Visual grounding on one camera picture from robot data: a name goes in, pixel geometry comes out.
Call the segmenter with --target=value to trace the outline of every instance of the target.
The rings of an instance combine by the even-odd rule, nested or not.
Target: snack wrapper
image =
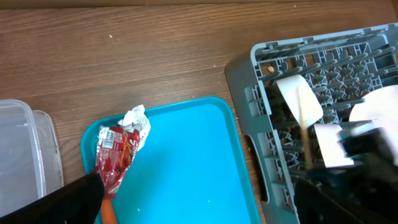
[[[115,198],[137,151],[145,144],[150,123],[144,110],[142,105],[137,106],[119,121],[120,127],[102,126],[99,129],[94,172],[104,183],[105,200]]]

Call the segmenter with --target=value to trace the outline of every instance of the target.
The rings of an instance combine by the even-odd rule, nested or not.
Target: wooden table
[[[224,66],[254,44],[395,21],[390,0],[0,11],[0,97],[52,116],[67,184],[97,119],[203,96],[233,109]]]

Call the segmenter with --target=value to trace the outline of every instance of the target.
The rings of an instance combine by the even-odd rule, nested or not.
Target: clear plastic container
[[[0,217],[62,186],[49,116],[19,100],[0,100]]]

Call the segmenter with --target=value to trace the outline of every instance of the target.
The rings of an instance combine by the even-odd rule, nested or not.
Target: orange object
[[[103,224],[118,224],[113,210],[112,201],[103,200],[101,205],[101,219]]]

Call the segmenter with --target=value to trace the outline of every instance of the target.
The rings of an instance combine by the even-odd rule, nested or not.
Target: blue tray
[[[146,111],[152,129],[113,206],[124,223],[260,223],[231,108],[217,97]],[[86,174],[95,166],[101,119],[85,131]],[[96,223],[101,223],[100,216]]]

